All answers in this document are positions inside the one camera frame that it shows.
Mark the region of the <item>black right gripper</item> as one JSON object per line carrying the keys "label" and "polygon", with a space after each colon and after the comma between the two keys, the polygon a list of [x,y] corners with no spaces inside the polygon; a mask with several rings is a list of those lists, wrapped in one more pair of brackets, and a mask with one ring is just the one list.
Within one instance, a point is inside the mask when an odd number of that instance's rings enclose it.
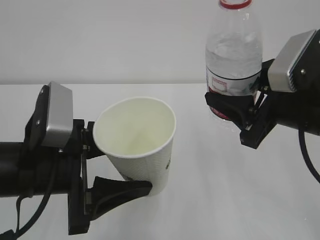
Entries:
{"label": "black right gripper", "polygon": [[239,129],[240,142],[257,149],[276,125],[320,134],[320,32],[316,34],[293,70],[296,92],[272,91],[268,71],[274,58],[264,61],[256,84],[266,98],[254,113],[254,97],[229,96],[207,92],[206,104],[219,118],[233,122]]}

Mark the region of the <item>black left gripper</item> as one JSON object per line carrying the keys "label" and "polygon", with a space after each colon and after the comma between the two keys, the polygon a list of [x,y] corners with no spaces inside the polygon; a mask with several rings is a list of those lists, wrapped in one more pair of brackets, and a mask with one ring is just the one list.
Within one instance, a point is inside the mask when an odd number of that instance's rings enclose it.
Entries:
{"label": "black left gripper", "polygon": [[24,227],[31,228],[36,223],[54,194],[67,195],[69,228],[89,228],[92,221],[109,211],[148,196],[153,185],[144,180],[120,181],[96,176],[93,186],[88,187],[87,161],[102,156],[93,140],[93,121],[85,123],[73,118],[72,133],[63,148],[42,145],[49,91],[48,84],[42,86],[25,127],[23,172],[31,177],[27,188],[43,198]]}

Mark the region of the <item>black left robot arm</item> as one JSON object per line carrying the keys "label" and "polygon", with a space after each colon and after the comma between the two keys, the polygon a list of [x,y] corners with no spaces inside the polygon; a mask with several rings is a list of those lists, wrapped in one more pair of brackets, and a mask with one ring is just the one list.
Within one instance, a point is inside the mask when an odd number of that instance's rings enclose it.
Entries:
{"label": "black left robot arm", "polygon": [[56,82],[44,85],[24,130],[23,142],[0,144],[0,195],[19,201],[41,195],[34,215],[4,236],[20,237],[39,219],[49,198],[67,195],[68,233],[85,234],[110,210],[147,196],[148,181],[95,177],[88,187],[87,160],[103,155],[93,138],[93,122],[73,117],[73,93]]}

